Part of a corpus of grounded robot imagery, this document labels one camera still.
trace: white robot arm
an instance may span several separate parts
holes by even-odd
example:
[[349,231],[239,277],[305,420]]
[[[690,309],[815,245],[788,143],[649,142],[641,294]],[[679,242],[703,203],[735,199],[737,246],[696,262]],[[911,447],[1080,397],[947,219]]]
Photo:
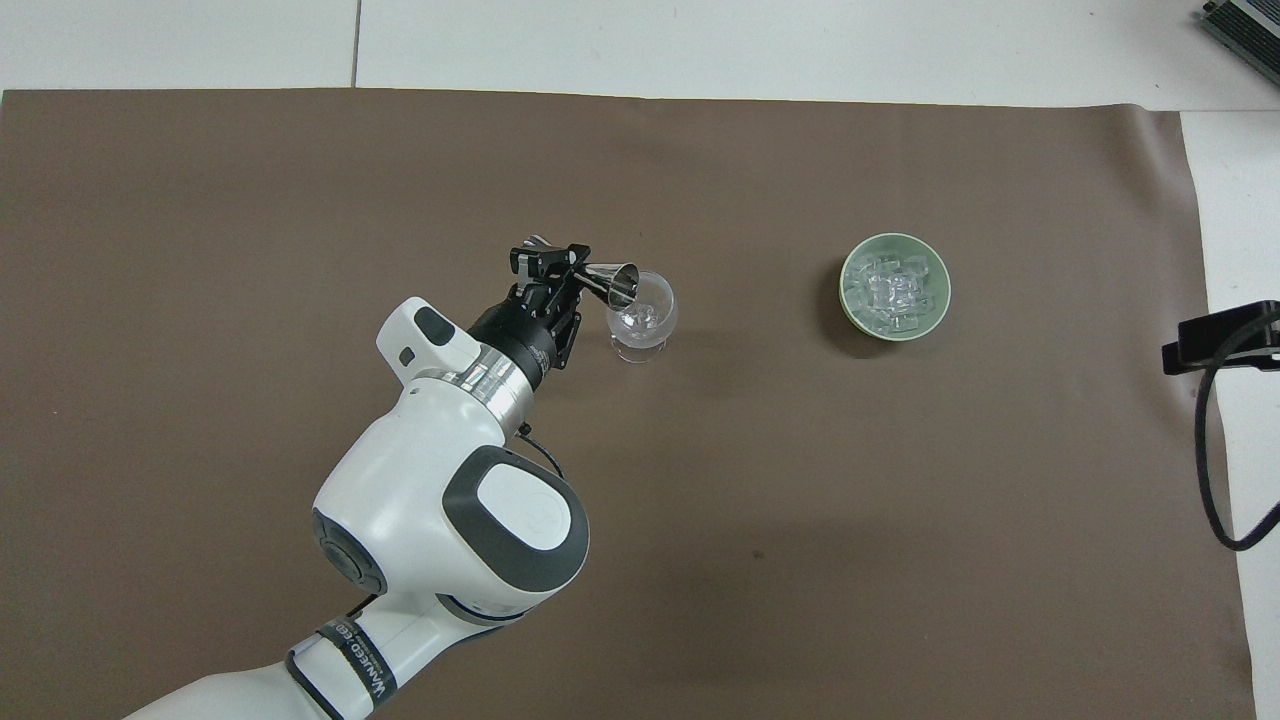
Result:
[[316,496],[316,541],[369,600],[257,670],[211,675],[129,720],[366,717],[436,655],[515,623],[582,568],[588,521],[559,477],[503,448],[550,368],[563,368],[589,290],[613,309],[635,265],[532,237],[508,297],[463,331],[404,301],[378,348],[404,388]]

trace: black cable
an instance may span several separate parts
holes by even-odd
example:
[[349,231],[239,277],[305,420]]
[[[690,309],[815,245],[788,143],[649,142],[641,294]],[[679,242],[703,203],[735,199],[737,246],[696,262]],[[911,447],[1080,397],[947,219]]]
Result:
[[1217,352],[1213,354],[1213,357],[1206,365],[1204,375],[1201,378],[1199,392],[1196,395],[1196,474],[1201,486],[1201,501],[1204,503],[1204,515],[1208,516],[1208,524],[1213,528],[1213,536],[1228,550],[1234,550],[1235,552],[1249,550],[1258,544],[1262,538],[1267,537],[1267,533],[1280,524],[1280,502],[1272,505],[1262,520],[1240,539],[1231,538],[1222,529],[1222,519],[1219,518],[1217,507],[1213,505],[1213,491],[1208,486],[1208,450],[1204,442],[1204,415],[1208,411],[1208,393],[1213,387],[1213,375],[1222,369],[1222,364],[1226,363],[1228,356],[1235,352],[1244,343],[1245,338],[1276,320],[1280,320],[1280,310],[1254,318],[1229,334],[1222,341],[1222,345],[1217,346]]
[[559,475],[561,479],[563,480],[564,479],[564,470],[561,470],[559,462],[556,461],[556,456],[552,455],[545,447],[543,447],[543,445],[540,442],[538,442],[536,439],[529,437],[529,433],[531,433],[531,432],[534,432],[534,429],[529,427],[529,423],[525,423],[525,424],[520,425],[518,430],[516,430],[516,437],[518,437],[520,439],[522,439],[522,441],[527,442],[529,445],[534,446],[535,448],[538,448],[538,452],[541,452],[543,456],[547,457],[547,460],[550,461],[552,468],[556,468],[556,474]]

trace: brown paper backdrop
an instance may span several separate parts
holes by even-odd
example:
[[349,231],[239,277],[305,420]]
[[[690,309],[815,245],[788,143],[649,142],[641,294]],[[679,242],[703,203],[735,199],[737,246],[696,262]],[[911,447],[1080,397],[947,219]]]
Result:
[[[539,232],[664,273],[680,328],[627,366],[584,305],[531,421],[588,566],[381,716],[1252,716],[1160,373],[1206,309],[1174,114],[8,92],[0,201],[6,715],[118,717],[353,605],[310,502],[396,400],[374,334],[468,324]],[[884,231],[951,270],[918,342],[836,299]]]

